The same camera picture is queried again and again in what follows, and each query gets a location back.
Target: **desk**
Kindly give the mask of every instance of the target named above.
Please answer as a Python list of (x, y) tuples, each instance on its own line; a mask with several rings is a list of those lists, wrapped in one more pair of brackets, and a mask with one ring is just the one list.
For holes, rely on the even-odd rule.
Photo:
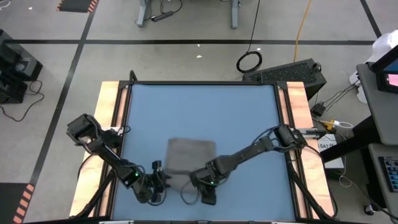
[(325, 162), (337, 159), (349, 152), (363, 149), (375, 142), (381, 142), (385, 145), (398, 145), (398, 138), (396, 137), (398, 95), (379, 91), (376, 74), (370, 71), (368, 65), (357, 65), (356, 69), (372, 115), (353, 128), (353, 138), (321, 152)]
[[(147, 17), (146, 16), (147, 7), (150, 7), (151, 1), (152, 0), (140, 0), (140, 10), (136, 21), (138, 27), (144, 26), (145, 18)], [(238, 28), (238, 7), (240, 7), (239, 0), (232, 0), (231, 1), (232, 29)]]
[[(116, 126), (120, 126), (122, 114), (124, 111), (124, 100), (116, 101), (118, 94), (119, 82), (103, 82), (99, 93), (95, 118), (102, 127), (111, 126), (112, 119), (116, 122)], [(290, 105), (292, 107), (292, 116), (296, 128), (311, 128), (312, 119), (308, 107), (307, 97), (305, 95), (303, 83), (287, 83), (287, 91), (289, 92)], [(127, 91), (121, 92), (121, 98), (126, 97)], [(285, 96), (282, 90), (279, 91), (280, 102), (282, 105), (282, 114), (287, 119), (287, 110), (285, 105)], [(115, 105), (119, 105), (119, 111), (115, 111)], [(316, 140), (307, 140), (309, 145), (318, 149)], [(329, 214), (333, 214), (333, 206), (331, 203), (325, 173), (320, 158), (311, 150), (304, 149), (302, 152), (303, 171), (307, 187), (317, 202)], [(80, 178), (76, 187), (75, 197), (73, 199), (70, 215), (76, 215), (90, 200), (95, 190), (98, 188), (100, 175), (102, 173), (103, 161), (99, 157), (91, 158), (81, 170)], [(300, 217), (306, 218), (305, 204), (301, 192), (296, 187), (298, 198), (298, 209)], [(102, 204), (99, 209), (100, 215), (106, 214), (108, 205), (109, 188), (105, 191)]]

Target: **concrete floor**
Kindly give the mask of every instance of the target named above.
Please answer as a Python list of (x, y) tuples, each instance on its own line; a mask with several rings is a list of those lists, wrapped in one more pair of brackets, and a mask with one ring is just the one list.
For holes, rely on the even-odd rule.
[[(65, 134), (66, 125), (82, 113), (94, 113), (101, 82), (125, 80), (131, 69), (140, 80), (240, 80), (242, 75), (235, 63), (248, 47), (247, 44), (197, 45), (194, 42), (92, 44), (90, 40), (249, 40), (257, 6), (255, 0), (244, 1), (239, 9), (239, 28), (231, 30), (228, 2), (183, 0), (180, 12), (160, 22), (148, 21), (145, 28), (140, 29), (134, 24), (139, 1), (100, 0), (95, 14), (91, 15), (94, 16), (92, 23), (88, 14), (57, 12), (58, 2), (12, 0), (9, 7), (0, 11), (0, 29), (14, 39), (30, 40), (26, 41), (30, 44), (23, 46), (43, 63), (39, 80), (44, 83), (42, 92), (46, 95), (20, 123), (0, 115), (0, 125), (7, 130), (0, 135), (0, 182), (28, 183), (40, 151), (45, 148), (46, 135), (53, 134), (47, 138), (48, 153), (25, 222), (69, 215), (83, 150), (73, 146)], [(364, 2), (314, 0), (312, 3), (300, 39), (324, 41), (300, 45), (298, 60), (313, 58), (322, 64), (328, 83), (319, 92), (318, 101), (349, 85), (348, 77), (356, 64), (370, 56), (371, 45), (365, 40), (376, 40), (377, 29), (382, 34), (398, 29), (396, 0), (366, 0), (377, 29), (369, 22)], [(261, 68), (293, 60), (293, 41), (278, 40), (295, 40), (306, 3), (305, 0), (261, 1), (254, 39), (276, 40), (274, 44), (264, 41), (264, 44), (252, 45), (252, 49), (260, 49), (262, 53)], [(179, 3), (173, 0), (165, 4), (168, 10), (176, 9)], [(153, 12), (159, 13), (158, 1), (154, 1)], [(364, 42), (350, 45), (352, 42), (347, 40)], [(250, 58), (244, 63), (249, 66)], [(65, 101), (61, 99), (59, 104), (64, 84), (69, 89)], [(347, 94), (322, 118), (358, 124), (370, 113), (355, 94), (355, 91)], [(23, 104), (6, 105), (5, 109), (19, 118), (34, 100), (34, 96), (26, 96)], [(54, 111), (61, 109), (60, 116), (55, 116), (56, 126), (51, 128)], [(360, 172), (356, 166), (348, 168), (349, 175), (357, 176), (357, 171)], [(358, 184), (366, 181), (358, 179)], [(336, 195), (341, 220), (390, 223), (381, 213), (366, 216), (362, 207), (367, 202), (354, 188), (342, 188), (334, 181), (330, 187)]]

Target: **wooden table frame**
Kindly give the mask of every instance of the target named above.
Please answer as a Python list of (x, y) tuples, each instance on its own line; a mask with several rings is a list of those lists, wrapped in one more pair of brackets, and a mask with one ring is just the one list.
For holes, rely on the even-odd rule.
[[(102, 83), (94, 117), (98, 120), (103, 128), (110, 126), (120, 127), (126, 122), (126, 115), (128, 114), (128, 105), (126, 102), (129, 103), (129, 96), (131, 95), (131, 89), (127, 88), (127, 84), (128, 82), (124, 81)], [(313, 123), (303, 83), (281, 82), (278, 83), (278, 85), (282, 88), (279, 88), (278, 94), (275, 95), (276, 98), (279, 99), (278, 105), (281, 108), (280, 116), (283, 118), (284, 123), (294, 125), (296, 128), (311, 128)], [(310, 146), (318, 150), (316, 140), (307, 139), (307, 142)], [(296, 156), (298, 156), (297, 152), (290, 151), (289, 157), (291, 159), (295, 159)], [(331, 203), (322, 161), (319, 156), (311, 150), (305, 148), (302, 151), (301, 160), (294, 162), (294, 168), (300, 174), (300, 176), (305, 179), (307, 189), (312, 193), (319, 205), (322, 206), (327, 214), (332, 216), (334, 210)], [(94, 192), (97, 190), (101, 177), (105, 175), (106, 169), (109, 168), (104, 166), (102, 159), (97, 156), (92, 157), (85, 164), (84, 168), (81, 170), (80, 178), (77, 183), (70, 215), (76, 215), (87, 204)], [(317, 218), (312, 209), (309, 209), (309, 204), (304, 199), (300, 189), (297, 186), (294, 187), (294, 183), (291, 182), (290, 184), (291, 190), (293, 191), (292, 195), (295, 195), (295, 197), (293, 197), (293, 203), (295, 207), (296, 218)], [(115, 181), (108, 186), (102, 200), (100, 201), (100, 206), (96, 206), (91, 215), (95, 214), (104, 216), (111, 214), (112, 208), (108, 206), (108, 202), (109, 196), (111, 196), (111, 201), (113, 201), (113, 194), (110, 193), (114, 192), (115, 186)]]

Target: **table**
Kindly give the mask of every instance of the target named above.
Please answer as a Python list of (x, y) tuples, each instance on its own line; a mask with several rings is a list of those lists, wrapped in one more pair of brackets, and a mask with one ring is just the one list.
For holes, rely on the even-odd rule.
[[(117, 102), (119, 82), (103, 82), (99, 93), (95, 118), (102, 127), (111, 126), (112, 119), (116, 122), (116, 126), (121, 125), (121, 119), (124, 111), (124, 101)], [(292, 116), (296, 128), (311, 128), (312, 119), (309, 112), (307, 97), (303, 83), (287, 83), (287, 91), (289, 92), (290, 105), (292, 107)], [(125, 98), (127, 91), (120, 92), (120, 98)], [(280, 102), (282, 105), (282, 114), (287, 120), (287, 110), (285, 105), (285, 97), (282, 90), (279, 90)], [(318, 149), (316, 140), (308, 139), (309, 145)], [(331, 203), (325, 173), (320, 158), (310, 150), (304, 149), (302, 152), (303, 171), (309, 191), (316, 198), (317, 202), (329, 214), (333, 214), (333, 206)], [(100, 175), (102, 173), (103, 161), (98, 157), (93, 157), (88, 161), (81, 171), (80, 178), (76, 187), (75, 197), (71, 208), (70, 215), (77, 214), (90, 200), (91, 196), (98, 188)], [(306, 218), (306, 209), (301, 192), (296, 187), (298, 198), (298, 209), (300, 217)], [(107, 198), (109, 197), (109, 188), (104, 193), (101, 206), (98, 208), (99, 215), (105, 215), (107, 209)]]
[[(138, 14), (138, 18), (136, 24), (138, 27), (143, 27), (145, 18), (146, 18), (146, 11), (147, 7), (150, 7), (152, 0), (140, 0), (140, 10)], [(231, 18), (232, 18), (232, 29), (238, 28), (238, 7), (240, 7), (239, 0), (232, 0), (231, 1)]]
[[(229, 155), (247, 147), (266, 128), (281, 123), (275, 85), (259, 85), (258, 82), (229, 82), (227, 85), (189, 83), (193, 82), (187, 82), (187, 85), (134, 83), (125, 123), (131, 131), (124, 136), (122, 158), (142, 165), (147, 173), (151, 173), (153, 161), (161, 160), (163, 167), (167, 166), (165, 158), (169, 139), (213, 141), (217, 156)], [(239, 165), (228, 181), (217, 187), (214, 206), (203, 203), (187, 206), (180, 198), (180, 189), (170, 188), (162, 206), (152, 207), (139, 203), (132, 197), (130, 189), (118, 184), (112, 203), (112, 218), (153, 221), (294, 220), (285, 156), (279, 152), (267, 152)], [(208, 160), (202, 161), (196, 169), (204, 167)], [(196, 196), (195, 193), (185, 194), (189, 201)]]
[(353, 138), (322, 151), (321, 155), (325, 162), (337, 159), (349, 152), (363, 149), (375, 142), (381, 142), (385, 145), (398, 145), (398, 138), (396, 138), (398, 95), (379, 91), (376, 74), (369, 69), (369, 66), (361, 64), (357, 65), (356, 69), (368, 101), (371, 116), (353, 128)]

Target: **monitor screen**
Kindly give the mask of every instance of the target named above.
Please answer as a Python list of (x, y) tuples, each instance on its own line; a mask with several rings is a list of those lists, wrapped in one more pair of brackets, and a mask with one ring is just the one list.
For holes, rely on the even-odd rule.
[(398, 75), (388, 74), (387, 77), (388, 84), (398, 86)]
[(389, 65), (387, 65), (384, 68), (385, 72), (393, 72), (393, 73), (397, 73), (398, 72), (398, 59), (395, 59), (392, 63), (390, 63)]

